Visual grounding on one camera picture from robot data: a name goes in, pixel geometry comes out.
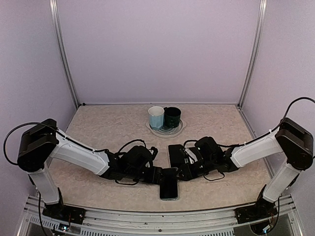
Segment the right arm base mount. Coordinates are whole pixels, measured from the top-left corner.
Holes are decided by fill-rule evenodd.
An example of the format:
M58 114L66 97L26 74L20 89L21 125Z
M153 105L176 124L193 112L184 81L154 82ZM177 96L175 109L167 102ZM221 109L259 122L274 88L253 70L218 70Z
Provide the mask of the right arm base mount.
M278 214L275 203L256 202L254 205L238 207L235 210L238 224L256 221Z

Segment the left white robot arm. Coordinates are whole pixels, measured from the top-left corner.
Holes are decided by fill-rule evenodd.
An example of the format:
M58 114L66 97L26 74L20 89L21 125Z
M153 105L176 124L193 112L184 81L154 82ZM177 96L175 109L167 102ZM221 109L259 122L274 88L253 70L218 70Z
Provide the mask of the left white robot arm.
M162 168L153 165L158 153L155 147L148 149L143 144L116 153L108 149L96 150L71 139L57 128L53 119L32 122L31 125L32 128L21 137L17 164L28 173L44 203L59 219L69 214L69 208L62 203L61 191L48 172L48 158L66 161L115 182L129 178L135 183L160 183Z

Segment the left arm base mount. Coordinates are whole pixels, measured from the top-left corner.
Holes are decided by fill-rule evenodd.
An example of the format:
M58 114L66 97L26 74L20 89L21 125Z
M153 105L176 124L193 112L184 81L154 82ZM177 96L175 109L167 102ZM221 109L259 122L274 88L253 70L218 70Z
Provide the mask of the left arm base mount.
M82 225L86 210L79 207L65 206L65 208L59 212L45 208L42 213L44 216L53 219Z

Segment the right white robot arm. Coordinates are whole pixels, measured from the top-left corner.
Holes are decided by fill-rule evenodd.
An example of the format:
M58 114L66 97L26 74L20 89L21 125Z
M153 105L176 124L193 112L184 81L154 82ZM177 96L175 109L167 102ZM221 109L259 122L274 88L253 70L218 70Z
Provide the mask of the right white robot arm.
M259 139L242 145L232 145L223 151L212 137L204 137L195 143L195 158L182 145L169 150L175 158L181 180L191 180L205 173L217 170L230 173L258 159L284 153L286 161L263 188L259 202L252 206L252 214L262 218L271 210L282 192L294 182L302 171L313 164L314 138L312 134L289 118L284 118L279 127Z

